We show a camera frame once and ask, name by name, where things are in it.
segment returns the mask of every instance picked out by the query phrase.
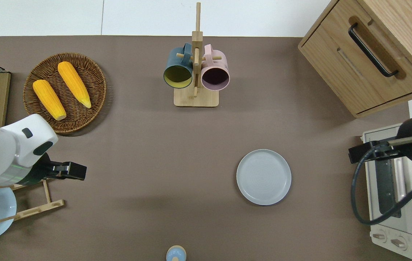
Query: mug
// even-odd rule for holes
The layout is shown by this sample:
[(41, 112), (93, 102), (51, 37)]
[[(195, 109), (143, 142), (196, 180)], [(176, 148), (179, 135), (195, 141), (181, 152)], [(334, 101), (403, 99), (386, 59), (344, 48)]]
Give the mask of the mug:
[(193, 63), (190, 61), (191, 44), (185, 43), (183, 48), (177, 47), (171, 50), (168, 64), (164, 70), (164, 81), (171, 87), (181, 89), (189, 86), (193, 80)]
[(226, 55), (219, 50), (213, 50), (211, 45), (205, 46), (205, 61), (201, 63), (201, 83), (206, 89), (220, 91), (230, 83), (229, 67)]

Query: pink mug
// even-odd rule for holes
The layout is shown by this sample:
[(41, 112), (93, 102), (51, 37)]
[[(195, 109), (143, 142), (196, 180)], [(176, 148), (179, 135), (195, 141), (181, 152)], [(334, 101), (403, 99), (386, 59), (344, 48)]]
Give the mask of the pink mug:
[(229, 67), (226, 55), (219, 50), (213, 50), (211, 45), (205, 46), (205, 61), (201, 63), (201, 83), (206, 89), (220, 91), (230, 83)]

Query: round woven tray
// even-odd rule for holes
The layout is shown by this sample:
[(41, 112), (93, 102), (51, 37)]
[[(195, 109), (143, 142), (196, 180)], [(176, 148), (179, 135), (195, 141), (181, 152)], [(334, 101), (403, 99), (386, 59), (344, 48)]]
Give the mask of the round woven tray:
[[(70, 62), (82, 79), (90, 96), (92, 105), (90, 109), (77, 101), (61, 78), (57, 66), (62, 61)], [(50, 83), (66, 111), (64, 119), (55, 120), (38, 99), (32, 84), (39, 79), (47, 80)], [(103, 72), (94, 61), (78, 53), (59, 53), (50, 56), (35, 66), (24, 85), (23, 100), (27, 113), (29, 115), (36, 113), (42, 116), (57, 134), (75, 132), (87, 126), (100, 112), (105, 98), (106, 79)]]

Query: oven knob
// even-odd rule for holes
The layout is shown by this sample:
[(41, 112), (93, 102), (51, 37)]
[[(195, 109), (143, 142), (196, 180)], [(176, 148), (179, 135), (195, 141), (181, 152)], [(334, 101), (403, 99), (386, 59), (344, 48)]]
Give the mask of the oven knob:
[(379, 230), (378, 232), (374, 233), (374, 232), (370, 232), (370, 236), (372, 236), (373, 238), (376, 238), (380, 241), (382, 241), (383, 243), (385, 243), (387, 241), (387, 236), (385, 234), (385, 231), (383, 230)]
[(382, 235), (381, 233), (374, 233), (374, 234), (372, 234), (372, 237), (375, 237), (375, 238), (380, 239), (380, 240), (385, 239), (385, 235)]
[(392, 239), (390, 241), (393, 245), (397, 246), (398, 248), (400, 248), (403, 251), (408, 249), (408, 245), (406, 244), (406, 240), (402, 236), (399, 236), (397, 239)]

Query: mug rack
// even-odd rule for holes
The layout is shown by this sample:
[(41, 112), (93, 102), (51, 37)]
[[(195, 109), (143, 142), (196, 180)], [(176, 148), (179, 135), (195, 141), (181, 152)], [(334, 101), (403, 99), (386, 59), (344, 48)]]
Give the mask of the mug rack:
[[(44, 211), (48, 211), (48, 210), (52, 210), (54, 208), (64, 206), (64, 200), (62, 200), (62, 199), (52, 202), (52, 200), (50, 198), (50, 190), (48, 189), (47, 181), (42, 180), (42, 183), (43, 183), (43, 187), (45, 188), (45, 197), (46, 197), (46, 201), (47, 201), (46, 204), (43, 204), (43, 205), (40, 205), (40, 206), (34, 207), (34, 208), (29, 208), (27, 210), (17, 212), (15, 215), (12, 215), (12, 216), (9, 216), (9, 217), (6, 217), (6, 218), (2, 218), (2, 219), (0, 219), (0, 223), (4, 222), (4, 221), (7, 221), (7, 220), (11, 220), (11, 219), (14, 219), (14, 221), (17, 221), (17, 220), (22, 219), (22, 218), (27, 218), (28, 216), (31, 216), (31, 215), (35, 215), (35, 214), (38, 214), (38, 213), (42, 213)], [(21, 189), (21, 188), (24, 188), (24, 187), (26, 187), (26, 186), (18, 185), (18, 184), (14, 184), (14, 185), (11, 185), (11, 186), (0, 186), (0, 188), (11, 188), (11, 190), (18, 190), (18, 189)]]
[(206, 89), (201, 84), (201, 60), (203, 57), (203, 32), (199, 30), (201, 3), (196, 3), (196, 30), (191, 32), (193, 80), (183, 89), (174, 89), (174, 105), (178, 107), (217, 107), (219, 92)]

